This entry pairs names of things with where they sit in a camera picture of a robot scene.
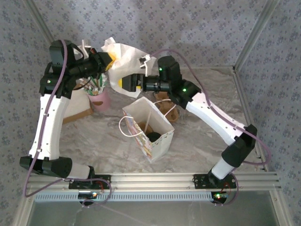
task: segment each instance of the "metal base plate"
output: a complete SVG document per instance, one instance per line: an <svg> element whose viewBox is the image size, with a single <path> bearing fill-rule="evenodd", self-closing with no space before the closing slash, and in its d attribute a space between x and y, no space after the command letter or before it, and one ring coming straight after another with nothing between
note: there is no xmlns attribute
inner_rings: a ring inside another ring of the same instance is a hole
<svg viewBox="0 0 301 226"><path fill-rule="evenodd" d="M232 175L228 174L220 183L219 186L214 186L209 182L208 174L194 174L192 182L195 189L214 189L214 188L236 188L235 179Z"/></svg>
<svg viewBox="0 0 301 226"><path fill-rule="evenodd" d="M109 183L111 182L111 175L95 175L95 178L101 178L104 180L107 180ZM84 190L84 189L88 189L88 190L107 190L109 189L109 186L104 183L97 183L97 181L95 182L82 182L82 181L71 181L69 182L69 189L76 189L76 190Z"/></svg>

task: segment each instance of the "paper gift bag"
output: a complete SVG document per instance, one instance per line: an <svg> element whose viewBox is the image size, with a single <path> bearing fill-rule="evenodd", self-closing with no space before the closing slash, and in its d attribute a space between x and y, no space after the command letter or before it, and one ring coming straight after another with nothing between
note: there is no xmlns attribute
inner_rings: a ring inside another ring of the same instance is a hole
<svg viewBox="0 0 301 226"><path fill-rule="evenodd" d="M150 162L154 162L168 151L174 128L154 103L142 97L124 107L123 113L127 116L128 131L135 137L137 144ZM161 135L155 142L151 142L138 125L147 122L148 118L150 128Z"/></svg>

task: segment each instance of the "yellow object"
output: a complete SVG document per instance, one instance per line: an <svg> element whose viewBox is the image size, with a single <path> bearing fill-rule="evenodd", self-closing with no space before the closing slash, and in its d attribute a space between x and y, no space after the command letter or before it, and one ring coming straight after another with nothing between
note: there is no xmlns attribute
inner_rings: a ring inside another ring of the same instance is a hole
<svg viewBox="0 0 301 226"><path fill-rule="evenodd" d="M108 53L108 54L109 54L110 58L112 59L112 61L111 61L111 63L108 64L107 68L105 69L106 71L109 70L112 67L113 63L116 60L116 57L113 53Z"/></svg>
<svg viewBox="0 0 301 226"><path fill-rule="evenodd" d="M119 81L118 81L118 86L119 86L120 88L122 88L122 79L119 79Z"/></svg>

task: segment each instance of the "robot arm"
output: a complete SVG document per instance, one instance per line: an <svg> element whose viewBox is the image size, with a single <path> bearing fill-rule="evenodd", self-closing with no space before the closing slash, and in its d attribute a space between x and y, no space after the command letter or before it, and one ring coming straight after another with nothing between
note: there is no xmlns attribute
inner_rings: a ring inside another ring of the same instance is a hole
<svg viewBox="0 0 301 226"><path fill-rule="evenodd" d="M63 46L60 41L54 41L49 48L52 62L48 64L44 76L40 80L40 117L36 136L28 156L21 157L20 165L29 169L32 158L39 152L33 171L38 174L60 178L92 178L93 167L77 164L71 158L60 157L59 138L62 129L63 117L69 104L71 93L79 78L96 78L99 73L107 71L114 61L108 53L96 52L88 49L88 57L76 60L74 49L82 51L73 43L66 40L67 67L55 97L51 102L44 127L41 148L37 150L42 119L48 100L60 76L63 65Z"/></svg>
<svg viewBox="0 0 301 226"><path fill-rule="evenodd" d="M195 114L213 128L228 147L222 153L221 159L209 171L208 177L213 185L222 183L222 180L234 168L239 167L254 149L255 139L222 120L212 111L211 107L237 127L244 128L255 136L257 134L256 127L253 125L246 127L228 116L213 103L210 103L209 106L201 89L192 82L182 79L179 64L172 56L160 58L158 68L159 76L146 77L143 74L132 74L123 78L123 88L128 91L135 91L136 86L141 86L142 91L165 91L173 103Z"/></svg>
<svg viewBox="0 0 301 226"><path fill-rule="evenodd" d="M55 93L48 118L45 125L45 134L38 159L34 164L35 173L60 178L94 178L94 169L91 166L83 166L72 162L70 158L59 156L59 137L65 110L71 98L71 93L76 86L76 80L96 77L98 73L108 70L114 58L108 53L96 52L89 49L89 57L76 60L73 49L76 47L70 41L66 41L68 49L67 70L62 83ZM63 64L63 47L60 41L54 41L50 46L52 62L48 64L45 74L40 81L41 113L38 130L32 148L28 156L21 157L20 165L29 169L32 157L37 151L37 142L41 128L41 120L44 115L44 107L54 89L61 72ZM253 150L255 140L245 133L236 130L232 126L217 117L207 105L205 94L201 89L190 81L182 79L179 64L172 56L165 56L158 60L159 76L148 76L144 74L132 74L122 79L122 88L127 91L136 91L140 86L142 91L166 91L169 98L175 104L187 109L212 127L226 142L228 147L222 153L222 158L209 171L208 179L216 187L234 169L240 166L243 160ZM245 127L229 117L225 112L213 106L223 117L232 121L236 126L245 128L248 132L256 135L257 129L253 125Z"/></svg>

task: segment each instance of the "wallpaper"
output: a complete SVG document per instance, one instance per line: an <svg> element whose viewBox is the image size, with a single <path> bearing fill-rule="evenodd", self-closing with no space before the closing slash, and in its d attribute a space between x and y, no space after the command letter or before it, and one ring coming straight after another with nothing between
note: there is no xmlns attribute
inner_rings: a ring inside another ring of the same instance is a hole
<svg viewBox="0 0 301 226"><path fill-rule="evenodd" d="M9 226L21 197L28 153L40 108L39 80L49 61L48 44L27 9L0 1L0 225Z"/></svg>
<svg viewBox="0 0 301 226"><path fill-rule="evenodd" d="M271 168L301 226L301 2L281 1L239 75Z"/></svg>
<svg viewBox="0 0 301 226"><path fill-rule="evenodd" d="M194 66L234 65L264 0L35 0L55 39L114 37L145 52L173 48Z"/></svg>

